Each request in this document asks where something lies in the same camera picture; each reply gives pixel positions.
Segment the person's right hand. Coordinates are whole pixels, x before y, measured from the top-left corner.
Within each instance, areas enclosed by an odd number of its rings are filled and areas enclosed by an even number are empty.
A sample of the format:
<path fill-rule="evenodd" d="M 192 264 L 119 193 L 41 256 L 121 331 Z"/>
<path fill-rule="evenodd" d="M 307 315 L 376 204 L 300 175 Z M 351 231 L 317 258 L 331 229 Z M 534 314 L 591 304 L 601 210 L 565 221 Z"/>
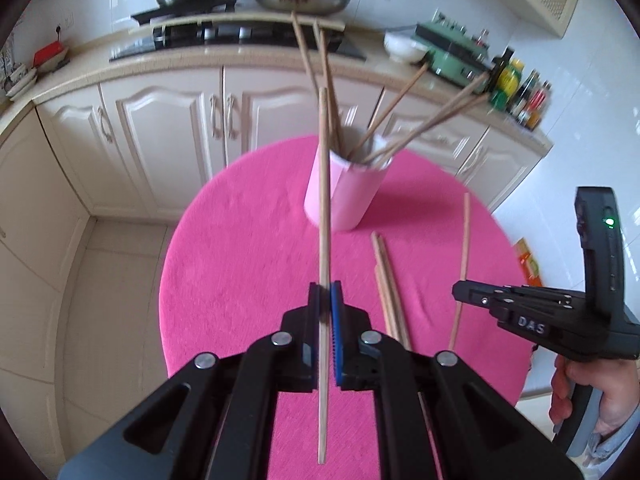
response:
<path fill-rule="evenodd" d="M 636 362 L 597 360 L 581 363 L 557 356 L 554 366 L 549 417 L 555 425 L 564 422 L 572 414 L 572 382 L 576 386 L 590 386 L 602 392 L 599 418 L 594 428 L 596 434 L 612 436 L 634 414 L 639 404 Z"/>

